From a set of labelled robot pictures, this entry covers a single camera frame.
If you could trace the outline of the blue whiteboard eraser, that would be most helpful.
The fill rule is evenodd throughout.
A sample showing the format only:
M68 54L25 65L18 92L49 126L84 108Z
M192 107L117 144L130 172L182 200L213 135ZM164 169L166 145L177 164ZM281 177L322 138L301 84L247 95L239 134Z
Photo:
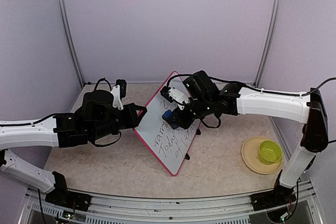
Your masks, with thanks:
M162 118L165 121L171 120L171 118L172 118L172 111L171 110L165 111L164 114L162 115Z

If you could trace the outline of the pink framed whiteboard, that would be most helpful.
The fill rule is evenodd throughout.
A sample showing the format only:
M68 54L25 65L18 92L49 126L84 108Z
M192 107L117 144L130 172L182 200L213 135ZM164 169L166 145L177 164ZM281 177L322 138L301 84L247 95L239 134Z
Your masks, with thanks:
M186 130L181 127L173 129L163 120L162 115L167 110L173 111L177 108L175 102L169 102L160 94L166 83L167 80L160 85L147 102L146 112L139 113L141 122L134 128L134 132L168 173L171 176L176 176L185 161L185 156L194 141L201 122L195 120Z

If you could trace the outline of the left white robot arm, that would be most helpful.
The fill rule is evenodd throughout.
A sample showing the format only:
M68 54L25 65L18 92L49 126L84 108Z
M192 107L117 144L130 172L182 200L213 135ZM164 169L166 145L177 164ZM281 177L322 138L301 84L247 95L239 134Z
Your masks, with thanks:
M49 146L75 147L91 143L108 135L121 135L122 130L137 127L147 112L134 103L122 104L124 95L96 90L85 93L82 105L74 113L54 113L35 122L1 124L1 171L50 194L66 206L73 201L64 175L51 172L19 158L12 148Z

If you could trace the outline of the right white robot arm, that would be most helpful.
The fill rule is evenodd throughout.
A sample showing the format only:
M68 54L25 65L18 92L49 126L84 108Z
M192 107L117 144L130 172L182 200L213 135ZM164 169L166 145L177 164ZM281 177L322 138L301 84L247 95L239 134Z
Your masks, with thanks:
M183 77L188 95L170 85L174 76L160 91L161 96L177 104L176 109L162 116L174 129L188 129L195 120L203 122L209 115L219 120L223 114L265 115L303 124L301 142L278 176L278 186L268 194L273 205L288 198L288 188L294 187L317 154L329 144L328 117L318 88L309 92L280 92L253 88L239 81L225 81L225 86L219 89L216 78L203 70Z

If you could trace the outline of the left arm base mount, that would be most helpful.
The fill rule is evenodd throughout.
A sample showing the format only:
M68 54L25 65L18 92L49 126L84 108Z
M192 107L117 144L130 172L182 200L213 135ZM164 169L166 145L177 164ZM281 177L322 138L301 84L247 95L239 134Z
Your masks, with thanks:
M91 203L91 196L71 191L67 187L64 175L52 172L55 183L51 192L46 194L45 201L57 206L87 212Z

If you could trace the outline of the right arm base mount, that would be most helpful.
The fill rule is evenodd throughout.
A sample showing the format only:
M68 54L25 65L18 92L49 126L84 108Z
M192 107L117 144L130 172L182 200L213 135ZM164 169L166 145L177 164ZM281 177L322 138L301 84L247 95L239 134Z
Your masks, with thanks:
M254 211L289 204L290 202L297 200L293 187L287 188L280 185L281 174L282 170L280 171L272 190L255 193L250 196Z

